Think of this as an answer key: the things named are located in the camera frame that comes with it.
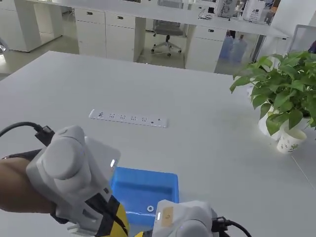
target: white wall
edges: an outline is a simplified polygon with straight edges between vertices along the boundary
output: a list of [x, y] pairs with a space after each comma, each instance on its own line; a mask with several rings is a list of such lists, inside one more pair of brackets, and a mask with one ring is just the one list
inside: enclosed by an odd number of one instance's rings
[[316, 0], [281, 0], [271, 26], [292, 37], [296, 25], [309, 25], [315, 11]]
[[287, 34], [289, 38], [282, 42], [282, 49], [276, 39], [266, 37], [258, 58], [275, 53], [283, 54], [289, 48], [296, 25], [316, 25], [316, 0], [281, 0], [271, 26]]
[[316, 11], [310, 21], [310, 26], [316, 26]]

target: power strip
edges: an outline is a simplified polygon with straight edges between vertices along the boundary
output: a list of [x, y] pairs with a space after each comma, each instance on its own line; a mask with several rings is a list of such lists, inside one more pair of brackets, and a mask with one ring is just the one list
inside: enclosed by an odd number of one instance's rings
[[92, 110], [89, 118], [99, 119], [113, 122], [126, 122], [131, 124], [152, 126], [152, 127], [167, 127], [168, 120], [160, 117], [131, 115], [126, 113], [108, 112], [103, 110]]

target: blue plastic container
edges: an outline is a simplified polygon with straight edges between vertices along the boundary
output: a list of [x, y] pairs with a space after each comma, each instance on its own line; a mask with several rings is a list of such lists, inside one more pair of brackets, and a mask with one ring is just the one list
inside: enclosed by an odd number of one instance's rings
[[[111, 187], [132, 225], [152, 228], [159, 201], [165, 199], [179, 203], [176, 174], [117, 167]], [[153, 206], [154, 210], [149, 212], [148, 206]]]

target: white table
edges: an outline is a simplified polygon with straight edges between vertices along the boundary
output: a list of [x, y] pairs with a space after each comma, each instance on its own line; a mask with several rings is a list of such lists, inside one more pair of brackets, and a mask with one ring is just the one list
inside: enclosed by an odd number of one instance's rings
[[182, 49], [185, 68], [198, 71], [215, 71], [227, 30], [270, 36], [273, 40], [265, 50], [271, 54], [283, 54], [288, 41], [287, 35], [268, 25], [234, 18], [228, 21], [215, 15], [211, 20], [203, 20], [198, 17], [201, 9], [158, 6], [155, 0], [141, 4], [123, 0], [30, 1], [75, 8], [80, 54], [110, 59], [138, 61], [144, 49], [145, 29], [150, 28], [146, 26], [148, 19], [185, 24], [187, 39], [186, 47]]
[[[176, 173], [180, 201], [207, 200], [254, 237], [314, 236], [316, 192], [257, 128], [258, 113], [232, 77], [48, 52], [0, 81], [0, 126], [77, 124], [121, 151], [119, 166]], [[88, 118], [92, 109], [158, 115], [168, 128]], [[0, 156], [38, 149], [30, 128], [0, 139]], [[233, 227], [232, 237], [243, 237]], [[67, 237], [43, 214], [0, 212], [1, 237]]]
[[150, 18], [156, 20], [180, 22], [183, 24], [214, 27], [218, 29], [234, 30], [250, 34], [258, 34], [279, 38], [287, 38], [288, 36], [275, 28], [268, 25], [253, 24], [246, 21], [232, 20], [227, 18], [215, 17], [212, 20], [198, 19], [196, 11], [187, 11], [185, 9], [177, 9], [164, 6], [148, 7], [145, 4], [123, 0], [28, 0], [35, 2], [45, 2], [47, 4], [55, 4], [60, 6], [68, 6], [73, 8], [82, 8], [90, 10], [102, 10], [117, 14]]

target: white cabinet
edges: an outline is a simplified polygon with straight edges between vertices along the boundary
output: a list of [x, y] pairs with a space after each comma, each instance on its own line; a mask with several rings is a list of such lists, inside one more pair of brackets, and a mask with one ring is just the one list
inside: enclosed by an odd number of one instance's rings
[[215, 71], [226, 30], [196, 27], [190, 35], [186, 54], [186, 69]]
[[11, 50], [30, 52], [62, 33], [59, 6], [0, 0], [0, 34]]
[[79, 52], [105, 58], [105, 13], [85, 9], [75, 9]]
[[135, 29], [107, 25], [107, 58], [133, 61], [134, 35]]
[[106, 13], [107, 58], [136, 62], [144, 49], [146, 19]]
[[216, 68], [223, 42], [193, 38], [190, 45], [186, 69], [213, 73]]
[[14, 0], [0, 0], [0, 9], [16, 11]]

